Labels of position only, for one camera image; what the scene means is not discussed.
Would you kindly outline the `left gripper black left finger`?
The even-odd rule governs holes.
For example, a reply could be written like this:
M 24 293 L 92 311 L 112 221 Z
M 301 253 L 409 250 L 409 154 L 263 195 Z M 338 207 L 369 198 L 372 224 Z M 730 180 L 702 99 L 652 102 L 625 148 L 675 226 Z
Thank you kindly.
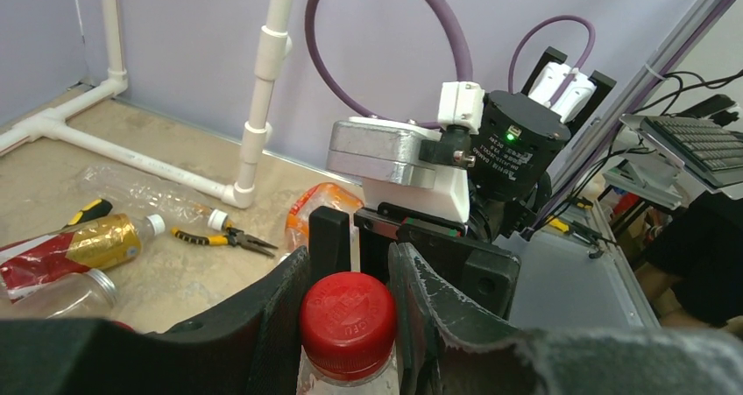
M 300 248 L 259 281 L 164 333 L 104 319 L 1 324 L 4 394 L 293 394 L 298 313 L 310 285 Z

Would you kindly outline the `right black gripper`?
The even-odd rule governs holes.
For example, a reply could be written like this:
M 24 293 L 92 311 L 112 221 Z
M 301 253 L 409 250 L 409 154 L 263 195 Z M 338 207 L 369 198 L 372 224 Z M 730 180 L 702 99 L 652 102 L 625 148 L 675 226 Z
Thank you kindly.
M 521 268 L 517 254 L 466 236 L 462 225 L 388 203 L 378 210 L 361 208 L 353 216 L 328 207 L 310 215 L 313 281 L 350 270 L 354 227 L 361 272 L 388 282 L 388 247 L 409 243 L 456 289 L 499 317 L 510 315 Z

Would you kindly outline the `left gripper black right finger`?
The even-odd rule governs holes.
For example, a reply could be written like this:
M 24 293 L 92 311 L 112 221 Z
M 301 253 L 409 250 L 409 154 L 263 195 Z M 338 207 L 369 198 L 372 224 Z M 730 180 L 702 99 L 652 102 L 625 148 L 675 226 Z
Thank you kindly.
M 388 250 L 403 394 L 739 394 L 742 345 L 715 330 L 519 329 Z

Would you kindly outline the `red cap small bottle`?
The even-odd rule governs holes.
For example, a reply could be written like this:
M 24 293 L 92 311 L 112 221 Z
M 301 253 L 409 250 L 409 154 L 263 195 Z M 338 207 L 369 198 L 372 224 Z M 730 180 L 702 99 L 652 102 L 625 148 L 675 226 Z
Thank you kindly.
M 308 290 L 300 310 L 298 394 L 398 394 L 396 305 L 362 272 L 338 272 Z

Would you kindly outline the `orange drink bottle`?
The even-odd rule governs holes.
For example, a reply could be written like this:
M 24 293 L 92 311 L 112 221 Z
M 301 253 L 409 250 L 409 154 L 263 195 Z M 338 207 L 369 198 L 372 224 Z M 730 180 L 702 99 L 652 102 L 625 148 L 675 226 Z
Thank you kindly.
M 308 246 L 309 217 L 319 207 L 343 211 L 349 216 L 364 206 L 363 201 L 339 185 L 323 182 L 307 190 L 294 202 L 285 221 L 285 247 L 291 253 L 301 246 Z

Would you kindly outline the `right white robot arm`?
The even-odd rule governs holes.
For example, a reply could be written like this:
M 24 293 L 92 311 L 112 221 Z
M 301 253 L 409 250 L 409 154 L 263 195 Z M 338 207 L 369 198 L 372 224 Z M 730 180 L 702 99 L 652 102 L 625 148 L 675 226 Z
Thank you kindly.
M 334 124 L 327 165 L 362 181 L 360 269 L 387 281 L 387 249 L 410 243 L 436 273 L 506 318 L 520 259 L 500 236 L 531 227 L 552 194 L 548 167 L 614 88 L 554 48 L 519 92 L 442 87 L 438 127 L 354 116 Z

